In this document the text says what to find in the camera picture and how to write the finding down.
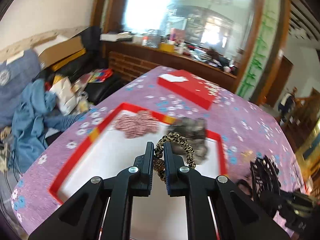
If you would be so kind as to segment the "red plaid scrunchie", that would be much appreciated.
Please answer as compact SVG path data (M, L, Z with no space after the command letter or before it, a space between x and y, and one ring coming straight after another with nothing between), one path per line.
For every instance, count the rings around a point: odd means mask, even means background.
M150 111L138 111L135 115L123 114L114 123L116 130L124 132L125 138L133 139L159 131L158 120Z

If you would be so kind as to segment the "red box lid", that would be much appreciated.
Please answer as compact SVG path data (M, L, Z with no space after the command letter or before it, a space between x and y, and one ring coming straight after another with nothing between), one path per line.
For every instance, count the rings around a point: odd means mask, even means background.
M186 70L161 74L157 77L157 83L205 110L210 109L220 90L217 84Z

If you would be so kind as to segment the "grey organza scrunchie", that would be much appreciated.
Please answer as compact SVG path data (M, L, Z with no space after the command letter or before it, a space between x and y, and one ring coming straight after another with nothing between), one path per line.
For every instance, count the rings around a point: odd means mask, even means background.
M185 137L195 152L195 164L200 165L207 159L208 153L206 128L207 121L203 118L191 119L183 117L176 119L173 124L167 127L167 134L175 132Z

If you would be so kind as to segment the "wooden stair railing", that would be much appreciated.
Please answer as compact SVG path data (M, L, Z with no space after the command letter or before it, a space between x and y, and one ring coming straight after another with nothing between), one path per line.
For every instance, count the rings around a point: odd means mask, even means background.
M305 98L296 98L295 105L281 124L285 137L295 153L304 144L319 120L319 91L312 89Z

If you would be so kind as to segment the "cardboard box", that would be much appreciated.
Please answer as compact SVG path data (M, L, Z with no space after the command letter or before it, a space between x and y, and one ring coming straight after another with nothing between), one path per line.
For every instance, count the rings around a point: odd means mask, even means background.
M33 46L41 68L50 67L84 49L81 36L67 39L62 35Z

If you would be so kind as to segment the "wooden sideboard counter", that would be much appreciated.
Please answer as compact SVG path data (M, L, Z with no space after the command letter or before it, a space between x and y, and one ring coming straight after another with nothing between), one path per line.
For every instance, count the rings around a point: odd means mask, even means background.
M193 60L187 56L178 53L169 53L159 49L140 46L129 42L103 42L105 53L114 51L140 60L155 63L160 66L171 67L175 69L184 69L208 81L220 85L222 88L235 92L237 77L235 75L223 72L206 63Z

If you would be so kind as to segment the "black claw hair clip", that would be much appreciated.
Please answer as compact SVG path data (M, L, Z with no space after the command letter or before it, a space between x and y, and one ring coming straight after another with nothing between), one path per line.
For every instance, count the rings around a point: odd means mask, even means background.
M276 164L267 155L264 155L262 158L257 157L255 161L250 161L251 185L244 179L236 182L236 186L246 189L247 196L271 218L274 218L278 211L278 205L272 204L270 200L273 194L280 196L281 183L278 180L278 173L279 169Z

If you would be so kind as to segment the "purple floral tablecloth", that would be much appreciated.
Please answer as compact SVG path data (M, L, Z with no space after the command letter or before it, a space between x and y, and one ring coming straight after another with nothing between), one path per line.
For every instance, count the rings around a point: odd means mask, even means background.
M141 106L175 118L205 118L209 130L221 135L228 175L237 181L249 173L242 156L250 150L267 155L279 168L285 191L303 190L296 157L273 116L243 98L220 88L211 108L205 110L182 96L161 87L158 76L172 68L157 67L121 88L62 133L25 172L11 195L14 215L27 233L32 233L58 207L48 189L74 149L122 102Z

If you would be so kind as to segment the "red open gift box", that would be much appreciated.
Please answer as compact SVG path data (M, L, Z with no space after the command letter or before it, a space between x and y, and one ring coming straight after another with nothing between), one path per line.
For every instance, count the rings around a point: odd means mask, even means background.
M58 202L64 203L92 177L111 178L132 166L135 158L144 154L147 143L156 144L167 127L175 122L173 117L153 111L151 114L159 125L157 133L127 139L124 132L115 129L115 121L124 114L136 115L141 110L142 107L121 103L93 129L63 165L48 190ZM188 238L185 200L169 197L165 184L156 174L151 196L133 200L130 236L133 239Z

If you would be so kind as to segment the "blue cloth garment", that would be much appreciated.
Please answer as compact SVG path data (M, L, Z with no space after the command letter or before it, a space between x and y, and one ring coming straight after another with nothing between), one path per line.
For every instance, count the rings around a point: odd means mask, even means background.
M12 119L12 161L21 173L25 173L48 147L48 129L66 131L84 113L63 115L56 109L56 95L46 91L44 80L29 83L21 93L20 104Z

